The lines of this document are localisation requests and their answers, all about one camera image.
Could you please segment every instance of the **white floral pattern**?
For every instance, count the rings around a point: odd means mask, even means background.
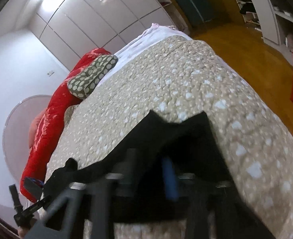
[[[47,179],[69,157],[80,168],[103,159],[150,109],[170,122],[205,111],[242,198],[277,239],[293,237],[293,137],[203,41],[169,37],[96,88],[74,110]],[[181,224],[117,224],[115,233],[116,238],[180,239]]]

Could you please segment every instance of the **black bag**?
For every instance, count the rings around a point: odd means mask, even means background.
[[[115,185],[108,173],[124,178]],[[64,191],[73,182],[89,183],[75,208],[64,203],[62,196],[69,201],[80,199],[76,196],[80,192]],[[178,197],[168,196],[172,188]],[[85,218],[93,222],[92,238],[113,238],[113,222],[187,219],[186,239],[208,239],[210,211],[215,212],[217,238],[274,239],[241,200],[205,112],[182,123],[167,123],[150,111],[102,161],[77,170],[77,162],[69,159],[55,170],[44,185],[44,196],[56,200],[26,239],[43,238],[42,234],[51,238],[52,229],[67,231],[67,227],[73,236],[80,231],[79,236]],[[72,225],[63,224],[66,216]]]

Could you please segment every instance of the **white shelf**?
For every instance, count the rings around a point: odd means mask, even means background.
[[[259,23],[256,23],[254,21],[246,21],[247,23],[253,23],[253,24],[257,24],[257,25],[260,25]]]
[[[170,3],[166,4],[166,5],[163,5],[163,7],[169,6],[169,5],[171,5],[171,4],[172,4],[172,3],[170,2]]]
[[[245,3],[253,3],[253,2],[243,2],[243,1],[239,1],[239,0],[237,0],[237,3],[238,3],[238,4],[245,4]]]
[[[263,40],[265,44],[279,51],[288,61],[288,63],[290,63],[290,65],[293,67],[293,53],[284,44],[278,45],[267,38],[263,38]]]
[[[290,16],[284,14],[283,12],[278,12],[278,11],[274,11],[274,12],[275,12],[275,14],[277,14],[278,16],[280,16],[280,17],[282,17],[282,18],[284,18],[284,19],[286,19],[286,20],[288,20],[288,21],[290,21],[290,22],[293,23],[293,17],[290,17]]]

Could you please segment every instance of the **white wall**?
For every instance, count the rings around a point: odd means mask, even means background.
[[[29,0],[9,0],[0,12],[0,37],[12,32]]]
[[[51,70],[55,73],[49,77]],[[0,38],[0,217],[14,227],[8,186],[15,180],[2,149],[6,119],[20,101],[38,94],[52,95],[68,73],[30,31],[20,30]]]

